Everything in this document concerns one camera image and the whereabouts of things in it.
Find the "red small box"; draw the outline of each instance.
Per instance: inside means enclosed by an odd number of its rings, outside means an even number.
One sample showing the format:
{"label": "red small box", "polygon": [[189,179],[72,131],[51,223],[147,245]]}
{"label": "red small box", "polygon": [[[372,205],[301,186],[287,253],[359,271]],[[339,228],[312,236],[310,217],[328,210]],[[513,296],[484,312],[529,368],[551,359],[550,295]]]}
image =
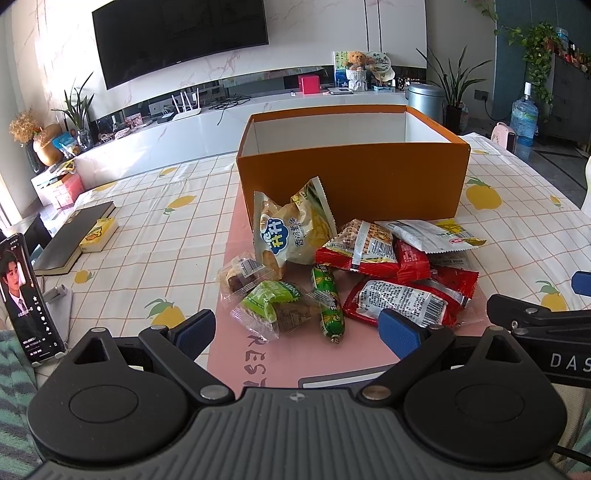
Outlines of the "red small box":
{"label": "red small box", "polygon": [[307,95],[309,93],[320,93],[320,77],[318,75],[300,75],[298,77],[300,91]]}
{"label": "red small box", "polygon": [[84,193],[82,179],[77,173],[66,173],[45,188],[56,209],[73,205],[80,194]]}

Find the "potato chip bag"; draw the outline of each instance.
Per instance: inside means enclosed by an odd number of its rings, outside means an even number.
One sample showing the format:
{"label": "potato chip bag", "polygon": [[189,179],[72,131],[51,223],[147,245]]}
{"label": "potato chip bag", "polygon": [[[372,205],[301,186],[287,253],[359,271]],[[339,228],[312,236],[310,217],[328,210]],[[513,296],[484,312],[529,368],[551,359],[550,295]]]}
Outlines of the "potato chip bag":
{"label": "potato chip bag", "polygon": [[314,264],[316,250],[337,234],[319,177],[308,181],[283,207],[255,192],[252,227],[256,259],[279,278],[286,262]]}

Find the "white snack package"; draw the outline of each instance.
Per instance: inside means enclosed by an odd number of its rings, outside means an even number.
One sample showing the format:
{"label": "white snack package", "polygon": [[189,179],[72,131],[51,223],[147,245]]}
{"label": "white snack package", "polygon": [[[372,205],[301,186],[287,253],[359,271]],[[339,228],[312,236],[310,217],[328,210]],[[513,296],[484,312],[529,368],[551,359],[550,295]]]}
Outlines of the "white snack package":
{"label": "white snack package", "polygon": [[448,232],[425,220],[393,220],[376,223],[392,232],[400,240],[427,254],[463,252],[478,248],[455,233]]}
{"label": "white snack package", "polygon": [[396,310],[421,327],[441,324],[447,302],[428,291],[383,280],[370,280],[359,292],[357,313],[378,319],[383,309]]}

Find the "black book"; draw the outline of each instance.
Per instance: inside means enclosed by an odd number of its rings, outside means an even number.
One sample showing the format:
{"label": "black book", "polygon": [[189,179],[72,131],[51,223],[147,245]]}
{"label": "black book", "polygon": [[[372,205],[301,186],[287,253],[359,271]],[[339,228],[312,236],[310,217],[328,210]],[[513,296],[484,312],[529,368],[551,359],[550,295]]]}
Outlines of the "black book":
{"label": "black book", "polygon": [[67,274],[82,255],[80,242],[99,218],[108,217],[113,210],[113,202],[107,202],[72,213],[37,258],[33,265],[35,275]]}

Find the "phone screen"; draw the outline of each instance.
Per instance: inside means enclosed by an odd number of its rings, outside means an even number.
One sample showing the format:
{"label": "phone screen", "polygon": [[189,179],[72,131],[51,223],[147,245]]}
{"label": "phone screen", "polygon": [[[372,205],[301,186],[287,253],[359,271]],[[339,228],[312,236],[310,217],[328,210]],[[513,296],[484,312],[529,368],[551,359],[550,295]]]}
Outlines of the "phone screen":
{"label": "phone screen", "polygon": [[20,233],[0,243],[0,287],[12,326],[31,362],[41,362],[66,351],[43,300]]}

